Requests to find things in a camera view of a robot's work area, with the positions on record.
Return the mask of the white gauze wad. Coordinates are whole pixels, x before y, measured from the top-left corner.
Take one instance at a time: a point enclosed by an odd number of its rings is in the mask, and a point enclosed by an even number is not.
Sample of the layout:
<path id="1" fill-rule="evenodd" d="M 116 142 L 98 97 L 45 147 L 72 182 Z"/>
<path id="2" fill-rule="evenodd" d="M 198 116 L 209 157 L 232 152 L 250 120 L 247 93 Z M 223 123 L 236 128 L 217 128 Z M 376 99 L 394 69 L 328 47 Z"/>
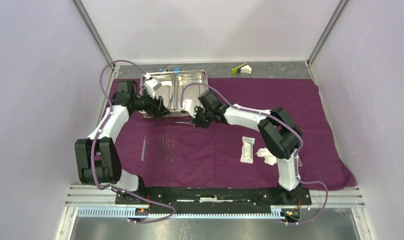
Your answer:
<path id="1" fill-rule="evenodd" d="M 257 150 L 256 156 L 263 158 L 264 163 L 270 166 L 274 166 L 277 163 L 277 158 L 266 147 Z"/>

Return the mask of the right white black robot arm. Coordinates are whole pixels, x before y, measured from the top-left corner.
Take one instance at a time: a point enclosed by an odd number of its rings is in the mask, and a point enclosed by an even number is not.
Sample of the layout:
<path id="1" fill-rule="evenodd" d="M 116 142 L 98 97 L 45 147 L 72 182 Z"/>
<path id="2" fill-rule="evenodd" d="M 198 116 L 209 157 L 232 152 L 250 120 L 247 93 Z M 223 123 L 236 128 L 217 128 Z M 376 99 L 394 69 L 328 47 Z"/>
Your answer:
<path id="1" fill-rule="evenodd" d="M 197 127 L 208 128 L 215 121 L 245 127 L 261 134 L 267 150 L 277 159 L 279 199 L 285 204 L 293 203 L 302 189 L 298 153 L 303 141 L 301 130 L 287 112 L 282 107 L 259 110 L 231 104 L 220 100 L 212 90 L 203 92 L 198 100 L 200 104 L 191 99 L 184 99 L 180 104 Z"/>

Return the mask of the steel forceps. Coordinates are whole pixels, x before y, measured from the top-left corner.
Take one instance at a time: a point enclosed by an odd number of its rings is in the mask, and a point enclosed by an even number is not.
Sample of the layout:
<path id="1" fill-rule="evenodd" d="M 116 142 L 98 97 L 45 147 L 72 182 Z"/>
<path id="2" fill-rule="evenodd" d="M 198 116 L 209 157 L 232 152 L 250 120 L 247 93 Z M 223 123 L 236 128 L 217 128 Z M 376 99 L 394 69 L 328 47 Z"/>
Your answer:
<path id="1" fill-rule="evenodd" d="M 168 161 L 168 154 L 169 154 L 169 147 L 170 147 L 170 140 L 166 140 L 166 148 L 165 148 L 165 160 Z"/>
<path id="2" fill-rule="evenodd" d="M 162 161 L 162 153 L 163 153 L 163 143 L 164 143 L 164 136 L 159 137 L 159 161 Z"/>

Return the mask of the steel surgical tray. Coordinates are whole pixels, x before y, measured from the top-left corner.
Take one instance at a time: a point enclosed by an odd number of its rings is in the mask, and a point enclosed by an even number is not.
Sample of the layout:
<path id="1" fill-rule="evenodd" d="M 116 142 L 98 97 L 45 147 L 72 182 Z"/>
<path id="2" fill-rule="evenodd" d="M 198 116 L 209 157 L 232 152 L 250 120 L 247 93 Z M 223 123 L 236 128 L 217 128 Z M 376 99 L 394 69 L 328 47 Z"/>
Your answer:
<path id="1" fill-rule="evenodd" d="M 181 70 L 179 72 L 151 72 L 149 73 L 162 83 L 156 91 L 156 98 L 163 97 L 163 102 L 167 107 L 169 96 L 174 92 L 174 108 L 170 110 L 170 114 L 164 118 L 173 117 L 189 117 L 187 112 L 181 110 L 182 102 L 185 99 L 191 99 L 196 106 L 202 106 L 198 97 L 208 90 L 208 77 L 204 70 Z M 142 113 L 148 118 L 143 106 L 143 98 L 150 96 L 144 87 L 144 76 L 141 77 L 140 90 L 135 98 L 135 110 Z"/>

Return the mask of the purple cloth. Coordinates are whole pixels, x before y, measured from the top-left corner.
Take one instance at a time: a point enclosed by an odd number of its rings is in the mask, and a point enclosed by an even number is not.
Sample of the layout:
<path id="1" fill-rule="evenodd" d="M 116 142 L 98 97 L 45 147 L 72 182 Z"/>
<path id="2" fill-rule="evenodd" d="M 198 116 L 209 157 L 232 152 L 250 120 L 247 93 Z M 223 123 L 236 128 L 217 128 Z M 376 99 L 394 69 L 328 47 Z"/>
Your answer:
<path id="1" fill-rule="evenodd" d="M 228 101 L 244 107 L 271 110 L 282 107 L 302 131 L 301 179 L 312 190 L 354 187 L 356 179 L 341 161 L 326 119 L 319 89 L 310 79 L 211 78 L 209 85 Z M 265 146 L 261 135 L 241 126 L 213 122 L 194 130 L 187 117 L 144 118 L 134 113 L 115 142 L 122 168 L 143 178 L 148 187 L 269 188 L 278 184 L 278 168 L 254 157 L 240 162 L 242 137 L 255 138 L 254 150 Z M 144 136 L 145 159 L 141 161 Z M 162 161 L 159 137 L 164 136 Z M 166 140 L 170 140 L 168 161 Z M 173 161 L 171 140 L 175 140 Z"/>

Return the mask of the white suture packet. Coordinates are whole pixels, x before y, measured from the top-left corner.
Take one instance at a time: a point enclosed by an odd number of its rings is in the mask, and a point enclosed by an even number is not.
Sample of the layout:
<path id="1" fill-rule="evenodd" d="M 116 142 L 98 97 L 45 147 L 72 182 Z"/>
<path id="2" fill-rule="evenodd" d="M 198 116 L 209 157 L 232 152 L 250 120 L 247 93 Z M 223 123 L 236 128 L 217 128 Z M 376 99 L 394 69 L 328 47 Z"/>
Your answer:
<path id="1" fill-rule="evenodd" d="M 255 138 L 252 137 L 242 137 L 242 149 L 240 162 L 252 164 L 253 163 L 253 146 L 255 144 Z"/>

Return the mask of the steel scalpel handle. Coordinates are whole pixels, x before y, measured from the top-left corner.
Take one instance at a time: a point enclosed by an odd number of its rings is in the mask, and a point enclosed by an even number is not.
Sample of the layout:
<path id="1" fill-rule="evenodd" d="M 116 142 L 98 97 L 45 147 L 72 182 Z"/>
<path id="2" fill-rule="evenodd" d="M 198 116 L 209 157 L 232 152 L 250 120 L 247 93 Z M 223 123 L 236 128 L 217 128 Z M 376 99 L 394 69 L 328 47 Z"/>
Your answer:
<path id="1" fill-rule="evenodd" d="M 146 136 L 144 136 L 144 139 L 143 139 L 141 161 L 144 161 L 144 159 L 145 159 L 145 149 L 146 149 Z"/>

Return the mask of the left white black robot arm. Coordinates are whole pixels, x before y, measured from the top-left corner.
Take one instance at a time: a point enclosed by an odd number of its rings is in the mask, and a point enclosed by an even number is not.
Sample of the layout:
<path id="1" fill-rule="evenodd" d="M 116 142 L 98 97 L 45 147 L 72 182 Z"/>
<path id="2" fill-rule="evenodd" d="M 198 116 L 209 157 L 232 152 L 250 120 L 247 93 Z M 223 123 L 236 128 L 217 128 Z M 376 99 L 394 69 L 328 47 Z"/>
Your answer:
<path id="1" fill-rule="evenodd" d="M 128 191 L 135 204 L 146 200 L 147 190 L 139 185 L 140 178 L 124 170 L 115 142 L 134 112 L 144 111 L 155 119 L 170 114 L 162 96 L 155 93 L 161 81 L 150 78 L 140 90 L 134 80 L 120 80 L 117 91 L 108 98 L 108 106 L 96 129 L 87 138 L 74 144 L 79 180 L 99 189 Z"/>

